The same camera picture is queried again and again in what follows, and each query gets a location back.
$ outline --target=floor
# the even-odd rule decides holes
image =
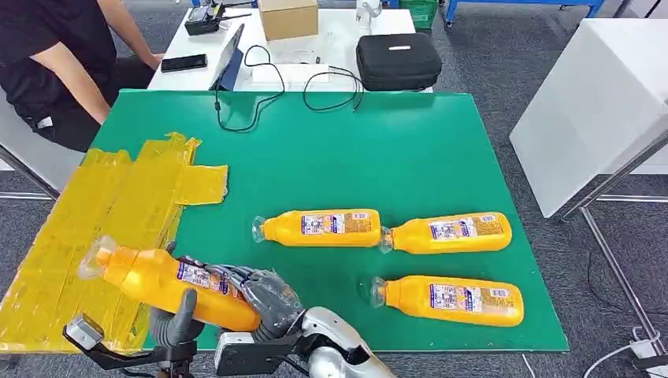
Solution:
[[[164,50],[184,14],[186,4],[159,0],[126,0],[150,46]],[[609,17],[618,0],[608,0],[599,13]],[[346,6],[327,2],[321,6]],[[631,340],[636,318],[626,310],[598,301],[588,289],[588,256],[592,254],[592,287],[599,296],[628,307],[595,240],[581,217],[564,224],[542,218],[508,139],[510,130],[574,33],[584,7],[558,11],[556,6],[461,4],[453,28],[445,30],[436,18],[433,41],[443,58],[438,91],[472,93],[488,131],[526,234],[543,273],[571,351],[527,354],[538,377],[576,377],[596,359]],[[120,48],[121,54],[127,49]],[[665,177],[635,176],[620,191],[665,195]],[[0,191],[27,190],[30,183],[13,172],[0,172]],[[0,291],[9,286],[18,264],[49,213],[44,202],[0,202]],[[633,286],[647,308],[668,310],[662,295],[668,287],[666,205],[598,203],[592,207],[613,250],[623,261]],[[668,318],[652,315],[659,329]],[[591,377],[641,377],[625,352],[604,362]],[[398,376],[529,377],[520,354],[384,354]],[[24,355],[0,377],[116,376],[105,373],[81,356]],[[195,376],[213,376],[211,356],[198,356]],[[276,376],[299,376],[281,368]]]

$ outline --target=bottle cap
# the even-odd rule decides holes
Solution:
[[[111,236],[103,235],[97,238],[79,263],[79,268],[76,270],[77,276],[82,280],[102,276],[116,248],[116,242]]]
[[[371,306],[380,307],[385,304],[387,284],[380,277],[371,280]]]
[[[380,252],[384,254],[394,249],[394,243],[392,242],[392,230],[390,228],[380,228],[380,242],[378,243],[378,248],[380,249]]]
[[[256,243],[262,243],[265,241],[265,232],[262,229],[262,225],[266,221],[267,220],[263,217],[255,217],[255,219],[253,219],[253,225],[251,231],[253,232],[253,240]]]

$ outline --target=yellow tape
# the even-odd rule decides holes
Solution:
[[[61,333],[81,312],[102,326],[110,349],[141,348],[147,308],[104,280],[80,280],[76,269],[98,235],[164,248],[176,235],[181,205],[222,201],[227,166],[190,166],[200,142],[167,136],[147,140],[134,163],[126,151],[88,151],[0,303],[0,351],[77,351]]]

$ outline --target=person's arm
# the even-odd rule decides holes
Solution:
[[[109,114],[109,104],[95,81],[67,46],[58,42],[30,58],[56,74],[81,107],[99,124],[104,122]]]
[[[146,65],[157,69],[161,55],[150,52],[142,33],[121,0],[98,0],[107,24]]]

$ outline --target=person's hand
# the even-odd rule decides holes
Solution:
[[[151,54],[144,63],[146,63],[146,65],[151,67],[153,70],[157,70],[164,56],[164,54]]]
[[[299,296],[275,272],[235,265],[204,269],[225,276],[260,316],[260,327],[253,332],[256,342],[285,336],[304,312]]]
[[[187,289],[181,297],[181,304],[176,313],[151,307],[149,331],[156,344],[163,347],[174,347],[199,336],[204,329],[204,324],[192,319],[196,304],[197,291]]]

